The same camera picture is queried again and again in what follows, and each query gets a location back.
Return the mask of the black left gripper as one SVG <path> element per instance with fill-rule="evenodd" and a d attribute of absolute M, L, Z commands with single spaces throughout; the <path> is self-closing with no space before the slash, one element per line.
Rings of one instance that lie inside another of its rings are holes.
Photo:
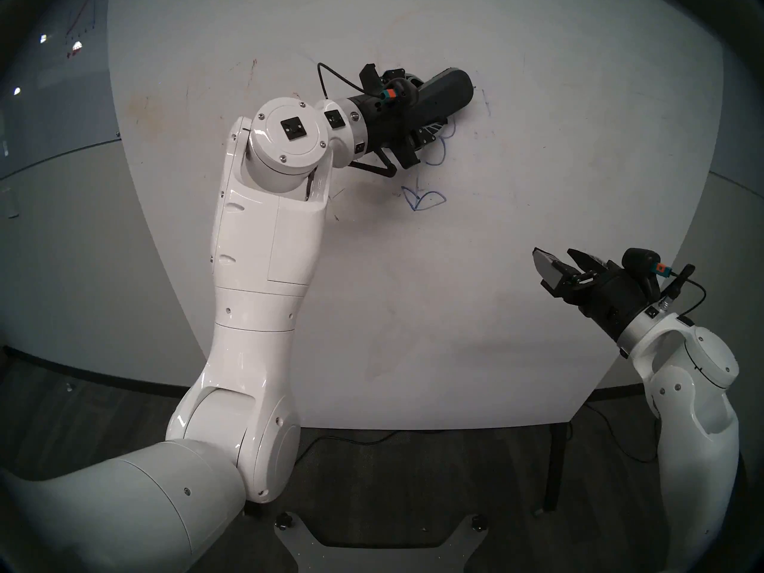
<path fill-rule="evenodd" d="M 362 117 L 367 137 L 364 153 L 389 150 L 403 169 L 419 163 L 416 152 L 434 143 L 448 119 L 427 121 L 423 117 L 425 82 L 404 69 L 379 74 L 374 64 L 359 73 L 363 95 L 351 98 Z"/>

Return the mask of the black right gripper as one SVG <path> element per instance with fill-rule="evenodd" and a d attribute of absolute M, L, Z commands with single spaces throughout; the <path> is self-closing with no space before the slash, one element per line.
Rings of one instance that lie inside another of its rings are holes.
<path fill-rule="evenodd" d="M 655 274 L 635 276 L 584 251 L 567 252 L 580 271 L 541 248 L 533 249 L 533 263 L 542 278 L 542 287 L 553 297 L 577 307 L 613 341 L 641 312 L 657 302 Z"/>

